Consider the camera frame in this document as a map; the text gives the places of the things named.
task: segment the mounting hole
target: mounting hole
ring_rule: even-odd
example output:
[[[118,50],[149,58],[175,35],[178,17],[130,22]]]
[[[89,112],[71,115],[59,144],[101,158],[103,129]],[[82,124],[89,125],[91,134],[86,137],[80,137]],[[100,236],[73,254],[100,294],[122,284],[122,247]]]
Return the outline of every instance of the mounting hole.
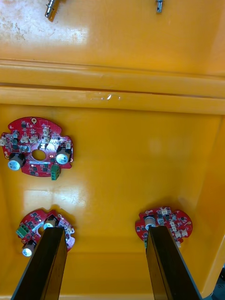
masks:
[[[34,157],[35,160],[42,161],[46,158],[46,154],[42,150],[33,150],[32,151],[32,156]]]

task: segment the yellow surface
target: yellow surface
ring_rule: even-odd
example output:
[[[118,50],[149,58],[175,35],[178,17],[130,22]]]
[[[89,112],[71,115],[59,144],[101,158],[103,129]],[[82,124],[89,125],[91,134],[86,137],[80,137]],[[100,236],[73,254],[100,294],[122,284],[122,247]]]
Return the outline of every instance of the yellow surface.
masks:
[[[13,172],[0,152],[0,296],[27,259],[24,215],[62,211],[76,227],[61,293],[152,299],[138,213],[169,205],[193,220],[182,255],[203,297],[225,262],[224,1],[0,1],[0,132],[40,116],[71,136],[56,182]]]

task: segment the black metal bar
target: black metal bar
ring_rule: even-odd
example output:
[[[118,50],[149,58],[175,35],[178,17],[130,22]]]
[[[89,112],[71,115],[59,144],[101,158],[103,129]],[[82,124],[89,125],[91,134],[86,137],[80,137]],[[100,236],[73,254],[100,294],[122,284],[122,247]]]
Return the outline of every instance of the black metal bar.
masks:
[[[149,227],[146,256],[155,300],[202,300],[167,227]]]
[[[11,299],[57,300],[66,259],[64,228],[46,228]]]

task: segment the green terminal block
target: green terminal block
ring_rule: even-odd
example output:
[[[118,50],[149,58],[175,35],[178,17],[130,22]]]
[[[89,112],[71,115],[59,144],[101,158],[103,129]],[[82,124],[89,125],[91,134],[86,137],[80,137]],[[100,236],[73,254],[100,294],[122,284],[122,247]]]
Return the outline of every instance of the green terminal block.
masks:
[[[59,165],[52,165],[51,167],[51,178],[52,180],[57,180],[60,175],[60,166]]]
[[[21,239],[23,239],[30,232],[29,228],[22,224],[17,230],[16,234],[19,235]]]

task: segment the red circuit board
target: red circuit board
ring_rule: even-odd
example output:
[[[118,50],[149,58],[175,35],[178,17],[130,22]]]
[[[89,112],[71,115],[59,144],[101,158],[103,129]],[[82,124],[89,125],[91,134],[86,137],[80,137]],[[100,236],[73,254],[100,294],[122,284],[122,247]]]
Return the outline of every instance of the red circuit board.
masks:
[[[159,207],[147,210],[139,214],[140,220],[135,223],[137,235],[143,241],[147,240],[148,231],[145,228],[146,217],[153,217],[156,226],[166,226],[177,245],[183,242],[183,237],[188,238],[192,232],[193,225],[190,217],[181,210],[171,211],[170,207]]]
[[[70,169],[73,161],[73,143],[68,136],[61,136],[61,128],[53,122],[39,117],[24,117],[9,124],[9,133],[2,133],[1,139],[6,141],[3,152],[6,159],[11,153],[25,155],[25,164],[21,167],[23,173],[38,177],[50,177],[52,165],[59,165],[56,160],[57,149],[70,146],[70,158],[60,169]],[[35,160],[32,151],[41,150],[45,153],[45,159]]]
[[[44,226],[45,221],[50,216],[54,216],[54,218],[57,220],[58,224],[56,227],[65,228],[67,250],[69,251],[75,243],[75,238],[71,236],[71,234],[75,232],[74,228],[61,214],[58,214],[55,210],[51,210],[50,212],[45,212],[44,210],[35,210],[26,215],[20,222],[20,226],[25,225],[29,232],[27,232],[24,238],[21,238],[20,236],[18,237],[22,239],[23,244],[26,244],[30,240],[33,240],[37,244],[41,238],[41,234],[38,232],[38,230]]]

